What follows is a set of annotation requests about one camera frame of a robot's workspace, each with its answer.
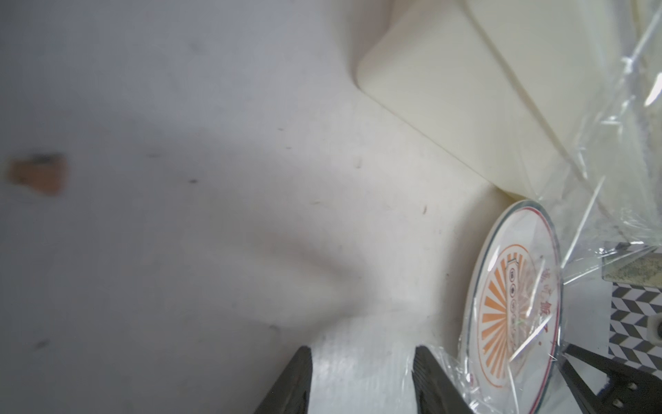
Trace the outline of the clear plastic wrap sheet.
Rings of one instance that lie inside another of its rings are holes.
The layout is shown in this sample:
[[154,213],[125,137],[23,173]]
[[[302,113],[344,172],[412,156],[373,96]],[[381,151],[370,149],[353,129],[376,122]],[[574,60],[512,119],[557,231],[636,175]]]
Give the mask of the clear plastic wrap sheet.
[[599,39],[622,31],[615,3],[601,1],[458,1],[460,51],[477,48],[480,93],[499,75],[513,111],[491,103],[474,117],[475,137],[444,148],[518,202],[486,241],[474,273],[497,270],[507,236],[530,233],[536,258],[524,272],[515,343],[503,344],[503,387],[489,395],[479,379],[478,290],[472,287],[455,375],[459,410],[536,413],[555,369],[567,371],[563,301],[584,278],[606,274],[661,244],[661,4],[631,13],[637,41],[605,78],[589,63],[620,48]]

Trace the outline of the cream plastic wrap dispenser box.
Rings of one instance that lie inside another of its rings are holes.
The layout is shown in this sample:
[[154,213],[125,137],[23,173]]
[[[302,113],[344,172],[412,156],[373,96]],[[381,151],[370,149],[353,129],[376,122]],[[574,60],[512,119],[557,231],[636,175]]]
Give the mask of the cream plastic wrap dispenser box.
[[626,77],[660,69],[658,1],[397,1],[355,76],[494,186],[536,198]]

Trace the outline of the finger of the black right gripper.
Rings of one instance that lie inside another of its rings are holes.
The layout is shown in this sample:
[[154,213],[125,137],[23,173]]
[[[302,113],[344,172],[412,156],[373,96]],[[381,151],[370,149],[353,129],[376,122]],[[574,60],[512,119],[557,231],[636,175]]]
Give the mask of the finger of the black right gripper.
[[587,349],[569,344],[563,353],[606,374],[607,382],[594,393],[569,360],[563,360],[560,372],[581,412],[639,413],[661,412],[661,379]]

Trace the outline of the white plate with orange pattern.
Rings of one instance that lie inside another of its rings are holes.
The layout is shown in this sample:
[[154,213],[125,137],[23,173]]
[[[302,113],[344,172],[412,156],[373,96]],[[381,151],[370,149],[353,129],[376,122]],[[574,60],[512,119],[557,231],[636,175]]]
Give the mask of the white plate with orange pattern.
[[563,288],[558,236],[532,201],[510,206],[479,253],[458,359],[477,409],[536,413],[560,348]]

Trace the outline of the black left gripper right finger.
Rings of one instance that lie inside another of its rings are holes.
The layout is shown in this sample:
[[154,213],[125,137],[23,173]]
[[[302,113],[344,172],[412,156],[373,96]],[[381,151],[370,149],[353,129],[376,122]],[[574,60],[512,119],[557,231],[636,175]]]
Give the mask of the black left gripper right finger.
[[473,414],[441,364],[425,346],[417,346],[412,381],[418,414]]

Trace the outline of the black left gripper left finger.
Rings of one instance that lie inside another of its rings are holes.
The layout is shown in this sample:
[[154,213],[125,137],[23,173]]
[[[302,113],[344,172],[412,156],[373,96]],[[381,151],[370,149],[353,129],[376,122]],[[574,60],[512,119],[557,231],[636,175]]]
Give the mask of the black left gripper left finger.
[[306,414],[313,377],[312,351],[301,346],[288,362],[254,414]]

